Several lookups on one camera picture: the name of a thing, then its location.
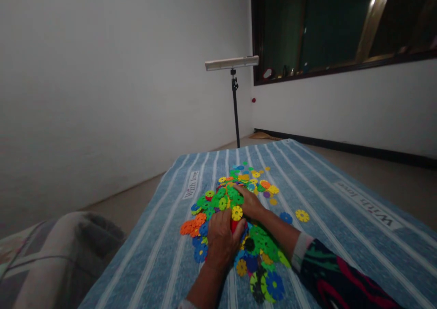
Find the pile of toy pieces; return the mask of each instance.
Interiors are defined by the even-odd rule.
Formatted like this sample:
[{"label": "pile of toy pieces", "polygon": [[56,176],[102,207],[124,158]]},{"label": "pile of toy pieces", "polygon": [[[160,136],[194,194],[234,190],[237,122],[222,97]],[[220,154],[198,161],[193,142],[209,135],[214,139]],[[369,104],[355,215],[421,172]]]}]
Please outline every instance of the pile of toy pieces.
[{"label": "pile of toy pieces", "polygon": [[[277,194],[279,189],[266,180],[258,181],[263,173],[264,171],[256,171],[252,167],[246,169],[244,166],[233,166],[229,177],[221,177],[218,180],[216,191],[207,191],[193,204],[191,210],[195,218],[186,221],[180,233],[193,238],[196,262],[201,263],[207,260],[208,221],[215,212],[227,208],[232,209],[232,232],[235,231],[238,221],[243,217],[241,205],[244,203],[244,198],[233,188],[234,185],[245,187],[256,195],[262,193],[264,197],[270,198],[271,205],[277,204],[272,196]],[[280,217],[287,223],[293,222],[288,213],[281,213]],[[241,237],[241,248],[235,258],[234,267],[239,276],[249,276],[250,290],[257,303],[261,304],[265,300],[275,303],[283,298],[285,291],[282,279],[276,273],[275,263],[281,262],[284,266],[291,268],[290,262],[262,225],[250,222],[247,218],[246,221]]]}]

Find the white wall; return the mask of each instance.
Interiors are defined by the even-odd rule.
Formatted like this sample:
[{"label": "white wall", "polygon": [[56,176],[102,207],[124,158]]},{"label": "white wall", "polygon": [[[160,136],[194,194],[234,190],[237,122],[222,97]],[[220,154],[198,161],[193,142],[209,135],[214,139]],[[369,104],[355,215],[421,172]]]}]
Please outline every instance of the white wall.
[{"label": "white wall", "polygon": [[255,86],[254,128],[437,157],[437,60]]},{"label": "white wall", "polygon": [[[0,237],[235,139],[249,0],[0,0]],[[250,69],[237,71],[242,136]]]}]

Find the sleeve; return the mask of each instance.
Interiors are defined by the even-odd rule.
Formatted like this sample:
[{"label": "sleeve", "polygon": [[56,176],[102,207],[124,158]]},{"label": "sleeve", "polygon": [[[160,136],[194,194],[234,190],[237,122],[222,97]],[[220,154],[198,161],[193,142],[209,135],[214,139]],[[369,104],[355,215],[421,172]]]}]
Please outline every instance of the sleeve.
[{"label": "sleeve", "polygon": [[194,306],[194,304],[189,302],[187,299],[184,299],[179,304],[178,309],[197,309],[197,308]]},{"label": "sleeve", "polygon": [[371,278],[332,253],[322,242],[301,233],[291,258],[302,283],[326,308],[401,308]]}]

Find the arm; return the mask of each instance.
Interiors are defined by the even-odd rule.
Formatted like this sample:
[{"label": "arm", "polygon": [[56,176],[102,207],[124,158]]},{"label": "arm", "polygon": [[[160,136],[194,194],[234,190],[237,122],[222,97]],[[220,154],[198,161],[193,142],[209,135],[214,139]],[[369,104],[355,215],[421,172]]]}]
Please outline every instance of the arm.
[{"label": "arm", "polygon": [[243,213],[258,220],[276,238],[307,289],[326,308],[400,308],[371,278],[351,267],[322,242],[300,232],[265,209],[252,192],[243,196]]},{"label": "arm", "polygon": [[215,213],[209,221],[207,260],[188,293],[186,306],[192,304],[199,309],[216,307],[220,288],[240,247],[246,223],[245,219],[241,219],[232,234],[231,213],[230,209]]}]

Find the hand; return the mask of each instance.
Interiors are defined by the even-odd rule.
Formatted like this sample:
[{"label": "hand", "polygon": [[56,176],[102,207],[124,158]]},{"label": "hand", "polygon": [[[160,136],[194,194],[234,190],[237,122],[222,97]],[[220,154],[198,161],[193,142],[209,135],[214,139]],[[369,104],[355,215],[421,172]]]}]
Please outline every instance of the hand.
[{"label": "hand", "polygon": [[223,272],[234,260],[246,224],[246,219],[241,219],[232,234],[231,213],[232,210],[227,209],[213,214],[208,225],[208,257],[205,266]]},{"label": "hand", "polygon": [[234,185],[234,188],[244,197],[244,204],[241,206],[243,213],[249,218],[259,220],[260,215],[265,210],[258,197],[248,189],[239,185]]}]

